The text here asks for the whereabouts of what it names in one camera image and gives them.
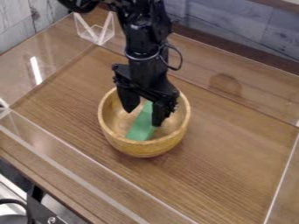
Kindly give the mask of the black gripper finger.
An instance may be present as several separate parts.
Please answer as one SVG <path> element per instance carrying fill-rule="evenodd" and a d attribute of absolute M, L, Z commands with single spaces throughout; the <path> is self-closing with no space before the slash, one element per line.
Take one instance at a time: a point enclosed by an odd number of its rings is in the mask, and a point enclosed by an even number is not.
<path fill-rule="evenodd" d="M 118 96 L 127 113 L 131 113 L 140 104 L 140 95 L 138 86 L 118 85 Z"/>
<path fill-rule="evenodd" d="M 171 113 L 175 112 L 178 101 L 156 101 L 154 103 L 154 112 L 152 112 L 152 125 L 160 127 L 164 119 L 170 117 Z"/>

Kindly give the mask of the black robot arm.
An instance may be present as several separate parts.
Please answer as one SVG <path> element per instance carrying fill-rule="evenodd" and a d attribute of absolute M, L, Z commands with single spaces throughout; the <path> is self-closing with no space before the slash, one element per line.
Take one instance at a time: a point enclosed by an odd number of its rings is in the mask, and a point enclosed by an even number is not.
<path fill-rule="evenodd" d="M 152 103 L 152 125 L 159 127 L 175 111 L 180 92 L 167 78 L 168 42 L 172 21 L 164 0 L 57 0 L 77 13 L 88 13 L 105 4 L 116 13 L 126 35 L 126 64 L 115 64 L 114 82 L 126 112 L 132 112 L 142 99 Z"/>

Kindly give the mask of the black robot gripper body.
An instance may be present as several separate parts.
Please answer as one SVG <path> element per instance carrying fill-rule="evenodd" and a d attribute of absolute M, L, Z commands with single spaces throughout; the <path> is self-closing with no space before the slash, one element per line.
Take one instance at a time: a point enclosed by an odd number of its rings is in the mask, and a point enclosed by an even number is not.
<path fill-rule="evenodd" d="M 179 90 L 167 78 L 168 56 L 147 60 L 130 59 L 127 64 L 115 64 L 114 82 L 118 85 L 138 86 L 140 98 L 150 102 L 176 101 Z"/>

